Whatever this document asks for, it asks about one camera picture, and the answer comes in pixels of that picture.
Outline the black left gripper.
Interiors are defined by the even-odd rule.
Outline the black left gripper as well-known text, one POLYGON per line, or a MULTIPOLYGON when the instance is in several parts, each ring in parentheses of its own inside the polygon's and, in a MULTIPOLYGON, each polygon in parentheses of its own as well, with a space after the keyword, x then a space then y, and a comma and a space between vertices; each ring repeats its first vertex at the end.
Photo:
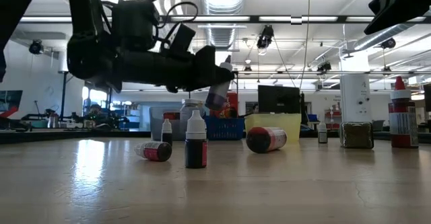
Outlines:
POLYGON ((114 90, 123 83, 165 86, 168 91, 193 91, 233 80, 233 73, 216 65, 216 48, 204 46, 195 55, 180 49, 161 52, 124 50, 114 66, 114 90))

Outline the purple bottle with white label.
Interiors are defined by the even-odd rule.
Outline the purple bottle with white label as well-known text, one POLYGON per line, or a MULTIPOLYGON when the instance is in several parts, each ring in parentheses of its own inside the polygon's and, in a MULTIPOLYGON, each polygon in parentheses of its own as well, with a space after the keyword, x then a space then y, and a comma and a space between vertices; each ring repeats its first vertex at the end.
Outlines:
MULTIPOLYGON (((219 67, 223 69, 227 69, 229 70, 229 72, 231 72, 232 71, 231 56, 228 55, 225 61, 220 63, 219 67)), ((210 87, 209 93, 207 95, 207 99, 205 101, 205 106, 207 108, 215 111, 219 111, 223 108, 223 105, 226 100, 226 96, 230 87, 230 82, 231 82, 231 79, 210 87)))

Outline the red cereal box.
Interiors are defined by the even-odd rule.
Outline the red cereal box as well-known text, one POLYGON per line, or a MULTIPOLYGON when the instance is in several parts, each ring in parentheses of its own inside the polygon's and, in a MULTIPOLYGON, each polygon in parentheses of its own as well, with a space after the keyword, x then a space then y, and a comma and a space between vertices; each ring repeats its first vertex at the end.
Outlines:
POLYGON ((210 110, 209 115, 216 118, 237 118, 238 94, 228 92, 222 108, 220 110, 210 110))

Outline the white-lidded spice jar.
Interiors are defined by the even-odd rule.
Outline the white-lidded spice jar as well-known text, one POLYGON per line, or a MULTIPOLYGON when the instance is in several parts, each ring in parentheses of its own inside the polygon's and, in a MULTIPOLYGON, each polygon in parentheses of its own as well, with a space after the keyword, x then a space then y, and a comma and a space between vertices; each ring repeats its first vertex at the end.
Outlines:
POLYGON ((183 141, 186 137, 187 121, 192 116, 194 110, 199 110, 201 117, 206 115, 203 102, 194 99, 184 99, 183 106, 180 109, 180 139, 183 141))

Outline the small red-label bottle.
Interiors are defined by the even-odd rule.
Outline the small red-label bottle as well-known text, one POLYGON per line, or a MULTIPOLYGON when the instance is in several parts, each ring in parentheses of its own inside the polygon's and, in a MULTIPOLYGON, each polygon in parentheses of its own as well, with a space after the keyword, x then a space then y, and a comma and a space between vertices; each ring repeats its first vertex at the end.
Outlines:
POLYGON ((135 153, 149 161, 167 161, 172 155, 172 146, 169 143, 150 141, 136 145, 135 153))

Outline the tiny pink-capped bottle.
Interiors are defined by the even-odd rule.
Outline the tiny pink-capped bottle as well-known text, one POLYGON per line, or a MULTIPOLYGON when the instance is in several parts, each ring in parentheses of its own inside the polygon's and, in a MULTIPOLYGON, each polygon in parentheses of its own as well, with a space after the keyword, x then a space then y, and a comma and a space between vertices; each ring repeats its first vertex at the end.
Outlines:
POLYGON ((318 131, 318 143, 327 144, 328 143, 327 125, 324 122, 319 122, 317 131, 318 131))

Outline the blue plastic basket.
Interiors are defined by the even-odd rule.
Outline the blue plastic basket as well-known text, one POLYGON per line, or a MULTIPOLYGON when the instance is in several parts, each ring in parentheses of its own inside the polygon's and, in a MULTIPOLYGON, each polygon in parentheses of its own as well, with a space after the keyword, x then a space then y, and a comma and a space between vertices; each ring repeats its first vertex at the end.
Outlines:
POLYGON ((216 118, 206 116, 207 138, 210 141, 239 141, 244 134, 243 118, 216 118))

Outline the black monitor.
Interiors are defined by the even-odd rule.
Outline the black monitor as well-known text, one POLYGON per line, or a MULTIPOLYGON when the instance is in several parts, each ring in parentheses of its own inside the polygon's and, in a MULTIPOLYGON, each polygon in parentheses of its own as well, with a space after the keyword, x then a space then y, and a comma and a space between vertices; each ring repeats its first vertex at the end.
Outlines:
POLYGON ((260 113, 300 113, 300 90, 297 87, 258 86, 260 113))

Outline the grey plastic bin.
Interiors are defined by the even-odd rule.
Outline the grey plastic bin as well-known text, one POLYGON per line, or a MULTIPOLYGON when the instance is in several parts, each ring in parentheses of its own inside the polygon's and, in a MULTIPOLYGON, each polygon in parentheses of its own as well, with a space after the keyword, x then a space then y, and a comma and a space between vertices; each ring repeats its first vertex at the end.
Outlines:
MULTIPOLYGON (((164 112, 180 112, 180 107, 150 107, 150 130, 152 139, 155 141, 161 139, 164 112)), ((180 139, 180 120, 170 120, 170 123, 173 141, 182 141, 180 139)))

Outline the yellow plastic bin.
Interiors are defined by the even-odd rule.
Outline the yellow plastic bin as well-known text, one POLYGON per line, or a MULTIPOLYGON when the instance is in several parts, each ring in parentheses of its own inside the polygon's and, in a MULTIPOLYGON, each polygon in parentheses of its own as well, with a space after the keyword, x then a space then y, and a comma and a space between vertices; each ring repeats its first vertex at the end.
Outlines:
POLYGON ((278 127, 285 130, 288 143, 294 144, 300 138, 300 114, 251 114, 244 117, 245 129, 253 127, 278 127))

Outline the black overhead gantry bar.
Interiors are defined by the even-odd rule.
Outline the black overhead gantry bar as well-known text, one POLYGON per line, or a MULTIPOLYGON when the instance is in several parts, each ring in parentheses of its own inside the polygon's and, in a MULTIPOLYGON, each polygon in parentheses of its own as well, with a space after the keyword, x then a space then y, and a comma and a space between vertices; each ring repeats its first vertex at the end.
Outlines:
MULTIPOLYGON (((374 17, 362 15, 311 15, 311 16, 286 16, 286 15, 198 15, 193 16, 162 16, 160 23, 190 22, 195 24, 368 24, 374 17)), ((22 24, 71 24, 70 16, 24 16, 22 24)), ((413 18, 407 24, 431 24, 431 15, 423 15, 413 18)))

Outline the white pillar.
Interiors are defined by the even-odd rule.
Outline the white pillar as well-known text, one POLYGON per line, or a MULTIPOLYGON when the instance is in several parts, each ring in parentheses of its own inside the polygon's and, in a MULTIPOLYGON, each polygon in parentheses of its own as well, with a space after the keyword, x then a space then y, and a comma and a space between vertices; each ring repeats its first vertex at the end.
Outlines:
POLYGON ((371 122, 368 53, 360 51, 341 57, 339 69, 342 122, 371 122))

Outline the small shelf with red bins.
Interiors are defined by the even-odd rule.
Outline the small shelf with red bins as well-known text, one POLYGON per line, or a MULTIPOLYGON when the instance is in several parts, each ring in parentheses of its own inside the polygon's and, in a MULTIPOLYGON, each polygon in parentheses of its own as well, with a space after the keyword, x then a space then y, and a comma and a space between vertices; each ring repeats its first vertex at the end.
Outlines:
POLYGON ((341 121, 342 118, 340 110, 325 110, 325 124, 327 125, 327 130, 339 130, 341 121))

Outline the silver ceiling duct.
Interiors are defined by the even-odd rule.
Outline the silver ceiling duct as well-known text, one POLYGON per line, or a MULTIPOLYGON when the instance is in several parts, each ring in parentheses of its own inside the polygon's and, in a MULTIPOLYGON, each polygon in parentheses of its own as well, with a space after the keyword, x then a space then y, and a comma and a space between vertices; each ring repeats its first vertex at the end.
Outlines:
MULTIPOLYGON (((204 15, 239 15, 245 0, 201 0, 204 15)), ((207 24, 207 41, 218 50, 229 50, 237 36, 236 24, 207 24)))

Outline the black background rig frame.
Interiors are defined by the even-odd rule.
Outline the black background rig frame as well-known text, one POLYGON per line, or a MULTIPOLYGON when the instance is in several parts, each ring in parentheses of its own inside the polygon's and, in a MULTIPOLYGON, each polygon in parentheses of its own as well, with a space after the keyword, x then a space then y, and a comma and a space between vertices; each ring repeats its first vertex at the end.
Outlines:
MULTIPOLYGON (((65 109, 65 96, 66 96, 66 85, 68 82, 67 78, 67 71, 60 71, 60 73, 63 74, 63 89, 62 89, 62 97, 61 97, 61 113, 60 113, 60 120, 63 120, 64 118, 64 109, 65 109)), ((107 100, 111 102, 112 99, 112 88, 106 87, 104 91, 107 93, 107 100)))

